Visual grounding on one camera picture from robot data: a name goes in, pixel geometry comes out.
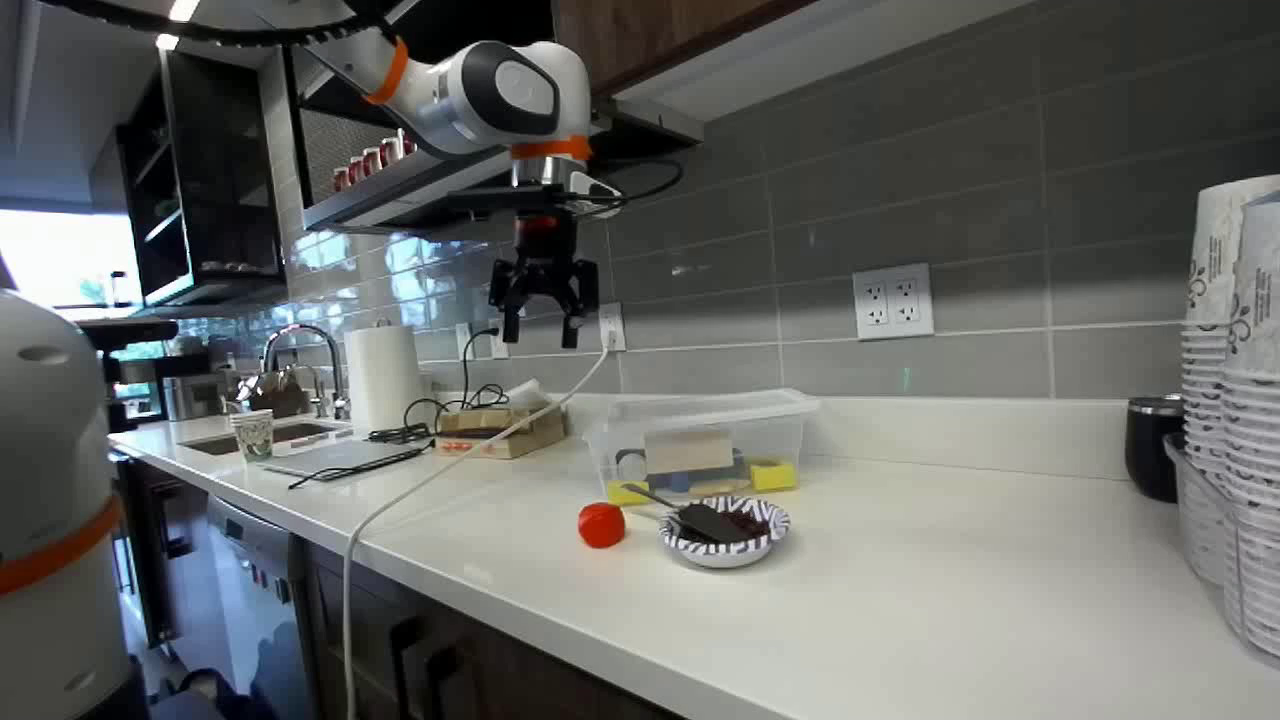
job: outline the white countertop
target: white countertop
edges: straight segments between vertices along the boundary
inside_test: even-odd
[[[241,455],[183,447],[220,430],[157,424],[111,442],[333,553],[441,465],[284,492]],[[670,564],[638,512],[619,547],[585,547],[586,498],[581,442],[473,459],[373,522],[358,564],[680,717],[1280,717],[1280,664],[1222,626],[1175,512],[1119,478],[828,455],[777,497],[796,534],[723,575]]]

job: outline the faucet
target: faucet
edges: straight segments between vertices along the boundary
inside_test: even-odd
[[[334,341],[325,332],[325,328],[316,328],[316,324],[284,324],[284,328],[277,328],[271,336],[269,336],[269,371],[277,371],[277,341],[284,341],[284,336],[294,336],[294,332],[307,332],[307,336],[320,336],[325,341],[325,348],[329,348],[329,381],[333,381],[333,396],[329,396],[329,404],[333,404],[333,418],[346,418],[346,396],[339,393],[344,382],[339,382],[339,355],[334,355]]]

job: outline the sink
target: sink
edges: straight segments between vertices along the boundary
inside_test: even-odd
[[[329,424],[277,424],[271,439],[287,442],[287,439],[333,436],[333,430],[334,427],[329,427]],[[209,439],[192,439],[183,447],[204,451],[204,455],[232,455],[237,451],[237,436],[209,436]]]

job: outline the small bowl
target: small bowl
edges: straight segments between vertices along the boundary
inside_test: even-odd
[[[761,497],[702,497],[697,503],[708,503],[714,512],[749,512],[752,519],[769,522],[769,530],[739,544],[698,544],[680,534],[680,519],[670,512],[665,519],[665,547],[693,568],[723,571],[723,568],[761,564],[792,526],[786,512]]]

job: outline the orange stripe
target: orange stripe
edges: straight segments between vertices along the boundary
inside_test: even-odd
[[[542,139],[542,145],[515,145],[511,157],[515,157],[515,159],[531,159],[531,157],[593,159],[593,139],[585,139],[585,137],[561,137],[561,139]]]
[[[111,497],[86,522],[80,522],[73,534],[0,564],[0,597],[18,591],[28,584],[40,584],[43,575],[64,571],[69,564],[76,564],[83,553],[91,553],[103,534],[111,534],[120,522],[120,498]]]
[[[389,64],[389,75],[374,90],[364,96],[364,102],[391,102],[400,81],[405,81],[405,66],[407,66],[407,44],[394,37],[394,51],[391,51],[391,64]]]

